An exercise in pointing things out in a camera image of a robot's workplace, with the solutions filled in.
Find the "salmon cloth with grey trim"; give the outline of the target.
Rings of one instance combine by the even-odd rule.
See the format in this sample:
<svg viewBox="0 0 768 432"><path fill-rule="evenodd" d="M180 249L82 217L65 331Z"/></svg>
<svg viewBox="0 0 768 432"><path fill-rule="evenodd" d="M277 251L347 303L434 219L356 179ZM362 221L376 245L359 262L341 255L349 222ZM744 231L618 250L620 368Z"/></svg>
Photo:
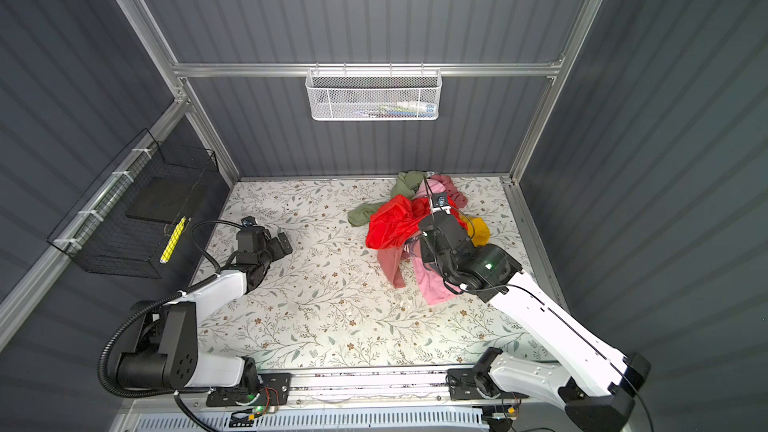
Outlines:
<svg viewBox="0 0 768 432"><path fill-rule="evenodd" d="M380 249L377 260L386 280L395 288L402 289L407 285L405 273L411 273L411 253L407 245Z"/></svg>

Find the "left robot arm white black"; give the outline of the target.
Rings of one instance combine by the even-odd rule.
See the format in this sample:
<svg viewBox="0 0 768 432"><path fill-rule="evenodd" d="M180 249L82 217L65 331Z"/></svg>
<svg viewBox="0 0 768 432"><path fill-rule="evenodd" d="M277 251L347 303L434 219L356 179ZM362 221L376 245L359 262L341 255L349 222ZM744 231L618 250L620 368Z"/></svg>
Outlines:
<svg viewBox="0 0 768 432"><path fill-rule="evenodd" d="M284 231L271 234L250 217L231 225L237 229L237 247L225 263L206 254L214 266L211 276L166 298L136 303L108 340L97 375L110 393L125 398L203 388L260 393L254 361L200 351L198 327L259 287L270 267L293 248Z"/></svg>

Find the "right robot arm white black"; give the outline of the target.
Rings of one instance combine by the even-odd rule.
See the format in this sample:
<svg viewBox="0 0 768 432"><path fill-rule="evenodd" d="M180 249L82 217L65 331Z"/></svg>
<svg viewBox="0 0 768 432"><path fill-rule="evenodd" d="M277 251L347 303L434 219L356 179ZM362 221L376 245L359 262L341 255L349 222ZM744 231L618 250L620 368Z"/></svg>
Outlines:
<svg viewBox="0 0 768 432"><path fill-rule="evenodd" d="M488 348L472 382L488 399L522 394L565 412L582 431L622 431L640 403L651 366L574 319L503 248L476 246L458 219L439 210L419 224L420 247L451 292L474 295L511 317L555 358L544 364Z"/></svg>

